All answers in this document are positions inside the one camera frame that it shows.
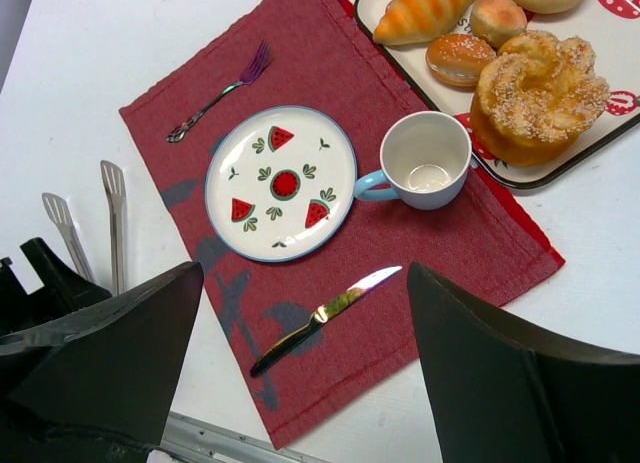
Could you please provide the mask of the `metal serving tongs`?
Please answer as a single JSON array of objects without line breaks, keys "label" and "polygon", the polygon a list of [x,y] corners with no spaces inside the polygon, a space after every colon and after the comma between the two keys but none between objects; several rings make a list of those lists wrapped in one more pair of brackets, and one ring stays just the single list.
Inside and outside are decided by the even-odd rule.
[{"label": "metal serving tongs", "polygon": [[[125,292],[125,180],[121,168],[110,161],[102,160],[100,169],[109,206],[113,289],[115,294],[119,295]],[[77,273],[90,282],[94,282],[93,272],[78,238],[66,200],[52,193],[43,193],[41,197],[47,216],[58,229]]]}]

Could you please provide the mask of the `croissant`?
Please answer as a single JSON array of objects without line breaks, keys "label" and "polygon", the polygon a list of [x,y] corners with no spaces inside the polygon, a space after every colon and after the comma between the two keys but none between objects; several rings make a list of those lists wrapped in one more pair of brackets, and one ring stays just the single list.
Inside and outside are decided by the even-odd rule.
[{"label": "croissant", "polygon": [[429,43],[448,33],[475,0],[392,0],[373,41],[383,46]]}]

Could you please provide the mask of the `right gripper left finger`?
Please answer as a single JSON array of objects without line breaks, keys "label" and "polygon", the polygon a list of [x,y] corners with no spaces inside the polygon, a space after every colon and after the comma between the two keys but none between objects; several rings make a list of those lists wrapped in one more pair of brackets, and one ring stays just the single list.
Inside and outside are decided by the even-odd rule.
[{"label": "right gripper left finger", "polygon": [[156,446],[204,283],[182,263],[118,296],[1,338],[1,433]]}]

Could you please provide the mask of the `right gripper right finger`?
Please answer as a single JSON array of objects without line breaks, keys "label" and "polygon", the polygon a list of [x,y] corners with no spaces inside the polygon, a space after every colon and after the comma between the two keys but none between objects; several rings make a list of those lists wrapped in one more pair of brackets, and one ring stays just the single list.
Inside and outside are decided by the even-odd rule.
[{"label": "right gripper right finger", "polygon": [[412,263],[407,286],[446,462],[635,462],[639,358],[554,333]]}]

